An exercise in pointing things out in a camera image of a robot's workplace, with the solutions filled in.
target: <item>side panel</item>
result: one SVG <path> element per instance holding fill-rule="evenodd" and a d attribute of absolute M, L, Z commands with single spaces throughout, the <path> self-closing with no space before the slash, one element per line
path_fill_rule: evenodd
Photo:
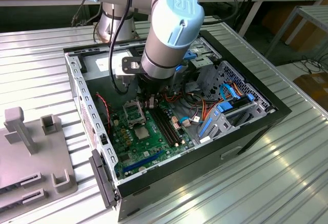
<path fill-rule="evenodd" d="M 126 218 L 136 213 L 138 210 L 159 201 L 173 191 L 185 186 L 186 184 L 196 180 L 209 171 L 219 167 L 226 161 L 236 157 L 238 152 L 241 151 L 241 149 L 250 141 L 252 141 L 253 138 L 257 136 L 257 134 L 262 133 L 262 130 L 263 128 L 239 140 L 236 140 L 228 146 L 217 150 L 208 156 L 201 158 L 200 160 L 194 161 L 186 167 L 167 175 L 155 183 L 150 184 L 149 186 L 122 198 L 120 206 L 117 208 L 119 211 L 119 220 Z"/>

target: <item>black cable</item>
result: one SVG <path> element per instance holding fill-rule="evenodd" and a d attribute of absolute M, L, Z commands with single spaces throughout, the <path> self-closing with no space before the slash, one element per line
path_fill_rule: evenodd
<path fill-rule="evenodd" d="M 240 24 L 240 22 L 241 22 L 241 20 L 243 19 L 243 17 L 245 16 L 246 12 L 250 9 L 251 5 L 252 5 L 252 0 L 247 0 L 246 5 L 243 6 L 243 8 L 240 8 L 240 10 L 241 10 L 240 16 L 239 16 L 238 19 L 236 20 L 236 23 L 235 23 L 235 25 L 234 25 L 234 27 L 233 27 L 233 29 L 234 29 L 235 31 L 238 31 L 238 30 L 237 30 L 237 27 L 238 27 L 238 25 Z"/>
<path fill-rule="evenodd" d="M 113 75 L 113 68 L 112 68 L 112 60 L 113 59 L 112 58 L 113 58 L 113 51 L 114 51 L 114 46 L 115 46 L 116 39 L 118 37 L 119 31 L 121 30 L 121 28 L 123 26 L 123 23 L 125 21 L 125 18 L 127 17 L 128 13 L 129 13 L 130 7 L 131 7 L 131 0 L 127 0 L 127 4 L 126 4 L 126 7 L 125 7 L 124 14 L 121 17 L 121 20 L 119 21 L 119 24 L 118 24 L 117 29 L 116 29 L 116 31 L 114 33 L 114 36 L 113 36 L 113 40 L 110 42 L 110 47 L 109 47 L 109 57 L 108 57 L 109 75 L 110 75 L 110 78 L 111 78 L 111 81 L 112 81 L 112 85 L 115 88 L 115 91 L 119 95 L 126 94 L 128 92 L 128 90 L 129 90 L 129 87 L 127 87 L 127 89 L 125 91 L 121 91 L 118 88 L 118 86 L 116 85 L 115 79 L 114 79 L 114 75 Z"/>
<path fill-rule="evenodd" d="M 323 60 L 322 58 L 323 58 L 324 56 L 327 56 L 327 55 L 328 55 L 328 53 L 323 54 L 323 55 L 319 58 L 318 62 L 321 62 L 321 61 Z"/>
<path fill-rule="evenodd" d="M 305 73 L 308 73 L 308 74 L 312 74 L 312 73 L 319 73 L 320 71 L 324 71 L 324 72 L 327 72 L 322 63 L 320 62 L 320 60 L 318 61 L 315 61 L 315 60 L 310 60 L 307 56 L 303 55 L 302 56 L 302 59 L 299 59 L 299 60 L 294 60 L 294 61 L 291 61 L 290 63 L 292 63 L 295 67 L 297 67 L 298 69 L 300 70 L 303 70 Z M 301 68 L 299 66 L 297 66 L 295 63 L 301 63 L 305 68 Z M 310 69 L 307 64 L 309 65 L 312 65 L 313 67 L 317 68 L 317 69 Z"/>
<path fill-rule="evenodd" d="M 98 17 L 101 14 L 102 7 L 103 7 L 103 3 L 101 2 L 97 14 L 95 14 L 93 17 L 91 17 L 89 20 L 87 20 L 84 24 L 82 24 L 82 26 L 85 26 L 90 21 L 92 21 L 93 19 L 95 19 L 96 17 Z"/>
<path fill-rule="evenodd" d="M 112 35 L 113 35 L 113 29 L 114 29 L 114 16 L 115 16 L 115 9 L 114 9 L 114 6 L 113 6 L 113 9 L 112 9 L 111 36 L 110 36 L 110 38 L 109 38 L 109 42 L 110 42 L 110 43 L 112 42 Z"/>
<path fill-rule="evenodd" d="M 100 22 L 100 20 L 97 21 L 96 25 L 95 25 L 94 28 L 93 28 L 93 34 L 92 34 L 92 36 L 93 36 L 93 41 L 94 41 L 95 43 L 97 43 L 97 41 L 96 41 L 96 38 L 95 38 L 94 34 L 95 34 L 95 32 L 96 32 L 96 28 L 97 28 L 99 22 Z"/>
<path fill-rule="evenodd" d="M 74 27 L 75 22 L 76 22 L 76 20 L 78 18 L 78 14 L 79 14 L 79 12 L 80 12 L 80 10 L 81 10 L 81 8 L 82 8 L 82 6 L 83 6 L 83 4 L 84 4 L 85 1 L 86 0 L 82 0 L 82 3 L 80 4 L 77 12 L 73 15 L 72 20 L 71 20 L 71 27 Z"/>
<path fill-rule="evenodd" d="M 239 7 L 239 11 L 238 11 L 239 13 L 238 13 L 238 15 L 237 15 L 236 18 L 235 18 L 235 21 L 234 21 L 233 26 L 235 26 L 235 24 L 236 24 L 236 22 L 237 22 L 237 19 L 240 17 L 240 9 L 244 6 L 244 3 L 245 3 L 245 0 L 242 1 L 241 5 L 240 5 L 240 7 Z"/>
<path fill-rule="evenodd" d="M 238 0 L 233 0 L 233 1 L 234 1 L 234 4 L 235 4 L 235 10 L 230 16 L 228 16 L 224 19 L 213 21 L 213 22 L 204 22 L 203 25 L 213 25 L 213 24 L 223 23 L 223 22 L 226 22 L 227 20 L 233 18 L 234 16 L 236 16 L 238 14 L 238 11 L 239 11 Z"/>

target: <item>wire bundle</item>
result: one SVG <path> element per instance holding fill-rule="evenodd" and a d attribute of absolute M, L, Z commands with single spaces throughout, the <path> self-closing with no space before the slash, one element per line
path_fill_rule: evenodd
<path fill-rule="evenodd" d="M 316 60 L 311 60 L 307 56 L 303 55 L 301 59 L 291 61 L 290 63 L 292 63 L 296 68 L 298 68 L 298 69 L 300 69 L 300 70 L 302 70 L 302 71 L 304 71 L 305 73 L 308 73 L 308 74 L 319 73 L 321 71 L 327 72 L 325 70 L 325 68 L 327 69 L 328 66 L 327 66 L 326 63 L 324 63 L 326 58 L 323 58 L 327 55 L 328 55 L 328 53 L 324 54 L 317 61 Z M 302 67 L 297 66 L 295 63 L 301 63 L 303 65 L 303 67 L 306 68 L 306 70 L 303 69 Z"/>
<path fill-rule="evenodd" d="M 100 94 L 96 94 L 97 97 L 99 97 L 102 101 L 102 103 L 104 104 L 105 108 L 106 108 L 106 112 L 107 112 L 107 122 L 108 122 L 108 134 L 110 131 L 110 116 L 109 116 L 109 109 L 108 106 L 110 106 L 110 104 L 107 104 L 107 102 L 105 101 L 105 99 L 100 95 Z"/>

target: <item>red wire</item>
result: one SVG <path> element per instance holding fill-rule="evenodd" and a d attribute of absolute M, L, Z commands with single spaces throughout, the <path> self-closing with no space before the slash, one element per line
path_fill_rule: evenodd
<path fill-rule="evenodd" d="M 97 97 L 99 97 L 101 99 L 101 101 L 104 103 L 105 107 L 106 107 L 106 111 L 107 111 L 107 122 L 108 122 L 108 134 L 109 134 L 109 129 L 110 129 L 110 123 L 109 123 L 109 110 L 108 110 L 108 106 L 106 101 L 104 100 L 104 98 L 102 96 L 100 96 L 98 93 L 96 94 Z"/>

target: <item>metal workbench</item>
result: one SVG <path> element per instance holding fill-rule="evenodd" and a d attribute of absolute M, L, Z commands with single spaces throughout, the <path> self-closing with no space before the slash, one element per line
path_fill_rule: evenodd
<path fill-rule="evenodd" d="M 275 37 L 271 41 L 268 50 L 264 54 L 265 57 L 268 57 L 270 53 L 273 51 L 273 49 L 276 47 L 277 43 L 285 33 L 285 31 L 289 28 L 289 26 L 292 24 L 296 16 L 302 16 L 302 21 L 297 25 L 294 32 L 287 39 L 286 44 L 289 45 L 291 43 L 291 38 L 294 38 L 296 34 L 299 32 L 299 30 L 305 25 L 306 22 L 311 22 L 318 28 L 322 29 L 326 33 L 328 33 L 328 5 L 319 5 L 319 6 L 296 6 L 291 14 L 288 16 L 286 21 L 283 23 L 279 31 L 276 33 Z M 327 49 L 328 46 L 328 38 L 325 39 L 325 42 L 323 43 L 321 49 L 318 50 L 316 53 L 317 55 L 320 55 L 324 50 Z"/>
<path fill-rule="evenodd" d="M 149 23 L 136 24 L 147 36 Z M 206 26 L 293 112 L 254 147 L 123 223 L 328 223 L 327 113 L 225 24 Z M 113 223 L 91 166 L 63 48 L 92 44 L 93 27 L 0 34 L 0 110 L 21 106 L 26 120 L 60 116 L 78 191 L 11 223 Z M 0 116 L 3 126 L 4 117 Z"/>

